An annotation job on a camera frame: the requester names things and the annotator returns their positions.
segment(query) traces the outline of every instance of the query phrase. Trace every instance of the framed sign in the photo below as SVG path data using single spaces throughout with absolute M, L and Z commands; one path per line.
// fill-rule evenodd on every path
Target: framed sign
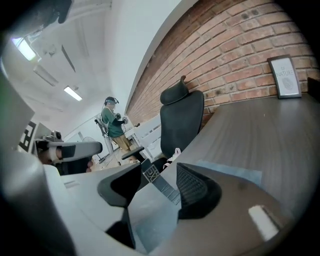
M 301 89 L 290 55 L 267 59 L 278 90 L 278 98 L 299 98 Z

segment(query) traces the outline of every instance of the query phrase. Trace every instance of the black office chair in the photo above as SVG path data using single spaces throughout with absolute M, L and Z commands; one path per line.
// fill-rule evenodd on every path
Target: black office chair
M 155 160 L 144 159 L 140 152 L 145 148 L 140 146 L 122 156 L 125 160 L 135 156 L 141 162 L 142 172 L 152 165 L 161 173 L 167 159 L 173 156 L 176 148 L 183 151 L 190 142 L 197 136 L 201 128 L 202 116 L 204 113 L 205 99 L 201 91 L 195 90 L 189 93 L 185 84 L 186 76 L 180 81 L 164 90 L 160 95 L 163 104 L 160 110 L 161 118 L 161 151 L 165 158 Z M 148 183 L 145 178 L 141 179 L 141 186 Z

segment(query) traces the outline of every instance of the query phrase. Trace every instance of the fluorescent light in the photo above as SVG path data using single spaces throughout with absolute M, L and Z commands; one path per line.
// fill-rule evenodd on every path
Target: fluorescent light
M 69 86 L 64 89 L 64 91 L 69 94 L 70 96 L 74 97 L 78 102 L 82 100 L 82 98 Z
M 35 52 L 23 38 L 12 38 L 11 40 L 28 61 L 31 61 L 36 56 Z

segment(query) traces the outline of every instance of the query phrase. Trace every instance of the brick wall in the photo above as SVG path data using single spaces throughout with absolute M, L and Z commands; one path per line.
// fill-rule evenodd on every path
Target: brick wall
M 204 125 L 221 104 L 277 95 L 267 58 L 290 54 L 302 92 L 320 79 L 316 59 L 290 17 L 271 0 L 200 0 L 174 25 L 129 103 L 131 121 L 156 116 L 160 94 L 182 75 L 204 93 Z

